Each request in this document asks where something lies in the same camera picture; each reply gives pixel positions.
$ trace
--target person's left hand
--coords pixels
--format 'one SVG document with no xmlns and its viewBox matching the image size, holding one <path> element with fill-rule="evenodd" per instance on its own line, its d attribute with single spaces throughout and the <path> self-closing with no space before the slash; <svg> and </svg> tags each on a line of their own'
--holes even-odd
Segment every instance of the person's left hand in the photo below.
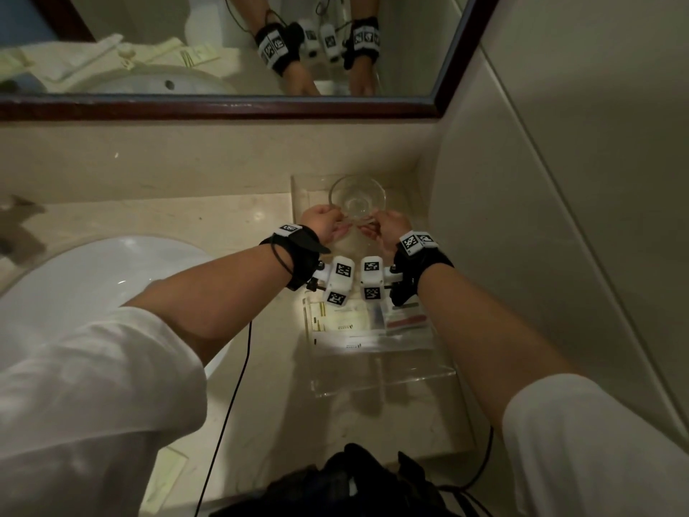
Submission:
<svg viewBox="0 0 689 517">
<path fill-rule="evenodd" d="M 374 62 L 368 56 L 359 56 L 349 71 L 349 93 L 353 96 L 375 95 Z"/>
<path fill-rule="evenodd" d="M 321 244 L 329 244 L 349 232 L 351 224 L 341 223 L 344 216 L 335 205 L 316 205 L 302 214 L 299 224 L 313 230 Z"/>
</svg>

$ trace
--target black wrist strap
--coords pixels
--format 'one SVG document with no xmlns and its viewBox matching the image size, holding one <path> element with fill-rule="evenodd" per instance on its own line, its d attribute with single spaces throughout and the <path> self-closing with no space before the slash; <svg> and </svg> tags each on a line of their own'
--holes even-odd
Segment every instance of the black wrist strap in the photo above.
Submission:
<svg viewBox="0 0 689 517">
<path fill-rule="evenodd" d="M 359 56 L 368 56 L 373 63 L 380 54 L 378 18 L 371 16 L 351 23 L 349 38 L 344 43 L 344 68 L 349 70 Z"/>
<path fill-rule="evenodd" d="M 421 275 L 432 265 L 442 263 L 454 267 L 427 232 L 409 232 L 402 236 L 395 253 L 394 272 L 402 273 L 402 281 L 393 283 L 390 299 L 396 307 L 418 293 Z"/>
<path fill-rule="evenodd" d="M 293 61 L 299 61 L 299 46 L 304 41 L 304 31 L 298 23 L 287 27 L 269 23 L 256 33 L 258 55 L 263 63 L 282 74 Z"/>
<path fill-rule="evenodd" d="M 330 253 L 330 250 L 320 243 L 316 233 L 304 225 L 282 225 L 260 244 L 270 244 L 275 257 L 292 274 L 292 279 L 287 284 L 290 290 L 297 290 L 306 284 L 318 268 L 320 255 Z M 292 258 L 293 270 L 290 271 L 287 264 L 280 259 L 275 250 L 276 245 L 287 250 Z"/>
</svg>

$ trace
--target person's right hand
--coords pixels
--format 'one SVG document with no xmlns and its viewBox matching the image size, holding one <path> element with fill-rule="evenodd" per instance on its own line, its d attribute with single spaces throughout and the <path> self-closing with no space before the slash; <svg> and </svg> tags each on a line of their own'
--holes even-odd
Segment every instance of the person's right hand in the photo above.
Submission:
<svg viewBox="0 0 689 517">
<path fill-rule="evenodd" d="M 290 63 L 282 73 L 282 77 L 287 83 L 287 93 L 290 96 L 320 96 L 311 73 L 301 61 Z"/>
<path fill-rule="evenodd" d="M 367 238 L 378 242 L 384 259 L 392 260 L 400 238 L 411 230 L 409 218 L 394 210 L 375 210 L 372 216 L 375 222 L 361 225 L 359 230 Z"/>
</svg>

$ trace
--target sink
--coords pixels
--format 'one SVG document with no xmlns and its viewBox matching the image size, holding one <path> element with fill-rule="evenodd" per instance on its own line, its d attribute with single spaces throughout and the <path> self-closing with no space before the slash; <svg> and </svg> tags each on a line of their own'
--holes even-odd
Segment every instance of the sink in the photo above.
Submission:
<svg viewBox="0 0 689 517">
<path fill-rule="evenodd" d="M 211 74 L 166 65 L 142 65 L 97 74 L 69 88 L 86 94 L 166 94 L 177 96 L 236 94 L 233 86 Z"/>
<path fill-rule="evenodd" d="M 116 309 L 151 281 L 212 259 L 190 244 L 153 236 L 104 239 L 61 253 L 0 296 L 0 372 Z M 207 377 L 228 347 L 206 365 Z"/>
</svg>

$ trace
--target black fabric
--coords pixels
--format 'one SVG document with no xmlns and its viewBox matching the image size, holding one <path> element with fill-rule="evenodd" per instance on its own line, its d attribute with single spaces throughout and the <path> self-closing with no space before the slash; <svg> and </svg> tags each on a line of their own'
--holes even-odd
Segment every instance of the black fabric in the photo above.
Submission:
<svg viewBox="0 0 689 517">
<path fill-rule="evenodd" d="M 383 468 L 358 444 L 348 444 L 323 469 L 295 471 L 271 483 L 260 497 L 212 513 L 215 517 L 452 516 L 416 462 L 400 454 L 400 471 Z M 349 495 L 349 480 L 357 493 Z"/>
<path fill-rule="evenodd" d="M 299 287 L 307 283 L 314 275 L 318 268 L 318 261 L 320 252 L 329 253 L 330 251 L 323 247 L 318 239 L 318 235 L 308 227 L 301 225 L 303 228 L 297 230 L 288 237 L 273 234 L 269 238 L 265 238 L 260 244 L 278 245 L 284 248 L 292 258 L 292 279 L 287 284 L 290 290 L 297 290 Z M 320 247 L 318 251 L 313 250 L 316 246 Z"/>
<path fill-rule="evenodd" d="M 408 256 L 402 243 L 397 244 L 395 253 L 394 272 L 402 273 L 402 281 L 392 284 L 390 299 L 396 307 L 405 304 L 412 295 L 418 291 L 419 279 L 421 274 L 436 263 L 442 263 L 454 267 L 452 261 L 437 248 L 424 248 L 413 256 Z"/>
<path fill-rule="evenodd" d="M 378 18 L 371 16 L 370 18 L 363 18 L 362 20 L 354 20 L 351 23 L 349 29 L 349 38 L 344 43 L 344 52 L 342 53 L 342 58 L 344 58 L 344 68 L 349 70 L 354 65 L 354 60 L 359 56 L 368 56 L 373 63 L 378 59 L 378 51 L 371 49 L 359 49 L 354 50 L 354 31 L 359 27 L 374 27 L 376 30 L 380 30 L 378 26 Z"/>
<path fill-rule="evenodd" d="M 272 31 L 278 31 L 282 42 L 287 46 L 287 54 L 281 56 L 273 65 L 273 70 L 282 76 L 290 63 L 299 61 L 299 46 L 304 41 L 304 31 L 297 23 L 287 27 L 280 23 L 269 23 L 256 33 L 256 45 L 261 46 L 261 42 Z M 267 58 L 262 57 L 262 59 L 267 64 Z"/>
</svg>

